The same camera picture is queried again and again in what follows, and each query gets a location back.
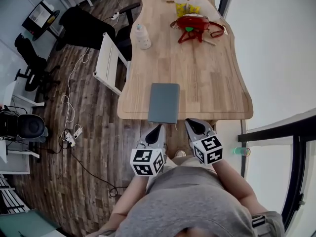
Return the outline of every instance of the shoe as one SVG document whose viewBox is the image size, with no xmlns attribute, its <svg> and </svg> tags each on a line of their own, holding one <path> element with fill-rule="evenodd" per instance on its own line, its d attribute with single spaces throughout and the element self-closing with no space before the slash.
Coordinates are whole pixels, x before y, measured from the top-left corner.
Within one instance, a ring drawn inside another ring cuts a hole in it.
<svg viewBox="0 0 316 237">
<path fill-rule="evenodd" d="M 187 156 L 186 152 L 184 152 L 183 150 L 178 150 L 176 152 L 176 154 L 174 155 L 174 157 L 184 157 L 184 156 Z"/>
</svg>

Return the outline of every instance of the plastic bottle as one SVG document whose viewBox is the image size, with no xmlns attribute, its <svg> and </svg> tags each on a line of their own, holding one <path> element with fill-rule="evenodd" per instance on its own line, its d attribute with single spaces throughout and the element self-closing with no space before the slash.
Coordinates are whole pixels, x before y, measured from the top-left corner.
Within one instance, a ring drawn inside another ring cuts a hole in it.
<svg viewBox="0 0 316 237">
<path fill-rule="evenodd" d="M 147 49 L 152 46 L 145 26 L 138 24 L 136 27 L 136 39 L 140 49 Z"/>
</svg>

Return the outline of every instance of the floor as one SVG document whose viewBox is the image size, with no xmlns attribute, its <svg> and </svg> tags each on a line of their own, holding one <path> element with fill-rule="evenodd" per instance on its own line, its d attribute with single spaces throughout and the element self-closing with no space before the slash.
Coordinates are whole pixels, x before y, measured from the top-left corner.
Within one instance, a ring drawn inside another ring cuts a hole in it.
<svg viewBox="0 0 316 237">
<path fill-rule="evenodd" d="M 127 6 L 140 0 L 119 1 L 122 6 Z M 92 8 L 88 4 L 82 5 L 82 8 L 101 20 L 120 9 L 117 0 L 93 0 L 93 4 Z M 140 11 L 140 7 L 133 11 L 134 18 Z M 126 17 L 122 15 L 115 29 L 119 30 L 127 24 Z M 47 69 L 60 65 L 54 77 L 61 83 L 50 91 L 46 107 L 35 111 L 52 131 L 52 137 L 42 147 L 60 150 L 59 136 L 64 129 L 67 113 L 67 105 L 61 103 L 61 97 L 67 91 L 68 76 L 85 51 L 86 48 L 67 45 L 62 51 L 53 51 L 50 56 Z M 70 153 L 92 174 L 116 186 L 127 186 L 132 178 L 129 166 L 131 149 L 140 135 L 151 127 L 147 121 L 121 120 L 117 117 L 118 96 L 92 76 L 98 53 L 98 50 L 89 50 L 88 62 L 80 63 L 70 79 L 71 103 L 76 116 L 67 128 L 74 130 L 77 123 L 83 127 L 83 134 L 76 146 L 56 155 L 41 150 L 40 163 L 30 158 L 31 174 L 14 176 L 12 180 L 18 195 L 30 208 L 39 209 L 65 232 L 78 237 L 101 227 L 117 198 L 110 197 L 108 191 L 111 187 L 89 175 Z M 124 84 L 125 73 L 122 67 L 118 69 L 119 87 Z M 167 127 L 168 154 L 171 157 L 178 149 L 191 152 L 184 123 L 178 122 L 177 129 L 174 125 Z"/>
</svg>

